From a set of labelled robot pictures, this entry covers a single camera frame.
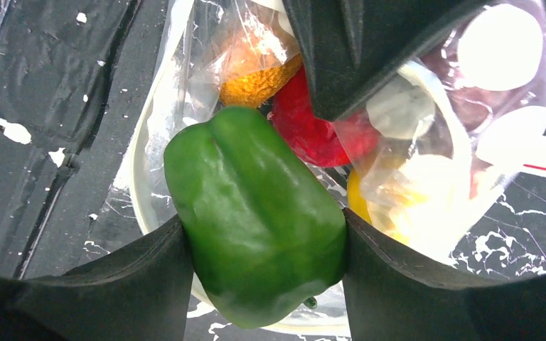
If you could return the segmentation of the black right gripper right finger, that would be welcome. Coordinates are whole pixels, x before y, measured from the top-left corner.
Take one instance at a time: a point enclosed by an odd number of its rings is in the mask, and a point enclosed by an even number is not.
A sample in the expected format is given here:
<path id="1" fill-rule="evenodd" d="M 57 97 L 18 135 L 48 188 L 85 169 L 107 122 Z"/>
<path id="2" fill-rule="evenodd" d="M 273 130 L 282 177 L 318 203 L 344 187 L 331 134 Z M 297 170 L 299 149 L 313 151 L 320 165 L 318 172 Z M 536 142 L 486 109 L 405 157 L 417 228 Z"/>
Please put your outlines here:
<path id="1" fill-rule="evenodd" d="M 546 274 L 502 281 L 461 271 L 349 209 L 343 289 L 354 340 L 546 340 Z"/>

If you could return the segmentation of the clear polka dot zip bag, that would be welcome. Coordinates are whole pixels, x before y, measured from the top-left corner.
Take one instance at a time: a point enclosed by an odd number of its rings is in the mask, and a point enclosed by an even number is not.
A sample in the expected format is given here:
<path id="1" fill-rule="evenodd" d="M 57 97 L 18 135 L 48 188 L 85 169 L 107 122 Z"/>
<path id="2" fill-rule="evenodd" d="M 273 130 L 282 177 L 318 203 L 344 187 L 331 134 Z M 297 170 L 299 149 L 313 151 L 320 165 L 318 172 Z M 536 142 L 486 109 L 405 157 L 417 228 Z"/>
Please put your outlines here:
<path id="1" fill-rule="evenodd" d="M 175 1 L 129 146 L 144 234 L 242 328 L 541 338 L 529 281 L 449 253 L 546 126 L 543 1 Z"/>

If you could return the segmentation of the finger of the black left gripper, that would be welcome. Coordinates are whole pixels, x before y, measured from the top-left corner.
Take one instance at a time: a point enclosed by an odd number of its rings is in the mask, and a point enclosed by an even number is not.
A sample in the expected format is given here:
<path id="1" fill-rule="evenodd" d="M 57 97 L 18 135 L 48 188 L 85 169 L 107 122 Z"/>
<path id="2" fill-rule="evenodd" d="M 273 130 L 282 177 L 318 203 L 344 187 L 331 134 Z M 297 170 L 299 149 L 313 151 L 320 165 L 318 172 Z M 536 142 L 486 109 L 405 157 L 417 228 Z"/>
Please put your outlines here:
<path id="1" fill-rule="evenodd" d="M 286 0 L 316 117 L 352 114 L 486 1 Z"/>

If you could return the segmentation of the fake orange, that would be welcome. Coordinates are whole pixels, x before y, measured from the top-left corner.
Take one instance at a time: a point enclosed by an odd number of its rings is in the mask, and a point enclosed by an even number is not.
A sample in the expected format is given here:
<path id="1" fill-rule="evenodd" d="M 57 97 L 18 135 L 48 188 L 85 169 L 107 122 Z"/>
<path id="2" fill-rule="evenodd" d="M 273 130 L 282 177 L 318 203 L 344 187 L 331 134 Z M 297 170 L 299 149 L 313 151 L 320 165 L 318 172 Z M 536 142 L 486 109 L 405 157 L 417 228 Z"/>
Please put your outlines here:
<path id="1" fill-rule="evenodd" d="M 226 53 L 220 86 L 226 106 L 259 107 L 302 66 L 296 39 L 282 29 L 237 32 Z"/>

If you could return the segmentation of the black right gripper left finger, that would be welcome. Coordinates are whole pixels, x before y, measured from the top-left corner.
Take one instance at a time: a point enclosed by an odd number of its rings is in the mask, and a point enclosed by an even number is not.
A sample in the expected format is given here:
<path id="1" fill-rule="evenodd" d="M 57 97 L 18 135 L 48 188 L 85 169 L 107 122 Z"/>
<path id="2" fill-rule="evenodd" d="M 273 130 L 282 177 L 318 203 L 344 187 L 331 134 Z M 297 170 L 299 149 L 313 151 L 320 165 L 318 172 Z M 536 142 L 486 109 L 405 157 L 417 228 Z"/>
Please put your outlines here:
<path id="1" fill-rule="evenodd" d="M 192 278 L 174 217 L 61 276 L 0 278 L 0 340 L 182 340 Z"/>

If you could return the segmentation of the fake green pepper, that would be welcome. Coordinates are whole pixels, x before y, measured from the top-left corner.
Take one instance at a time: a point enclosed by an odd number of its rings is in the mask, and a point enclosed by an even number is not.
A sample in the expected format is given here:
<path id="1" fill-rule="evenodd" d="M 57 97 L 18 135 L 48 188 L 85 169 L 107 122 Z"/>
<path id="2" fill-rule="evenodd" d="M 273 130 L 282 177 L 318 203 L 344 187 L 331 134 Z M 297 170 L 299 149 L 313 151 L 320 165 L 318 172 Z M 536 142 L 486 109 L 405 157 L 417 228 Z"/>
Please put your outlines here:
<path id="1" fill-rule="evenodd" d="M 164 174 L 194 271 L 236 326 L 275 324 L 343 278 L 339 204 L 256 109 L 226 107 L 182 129 Z"/>

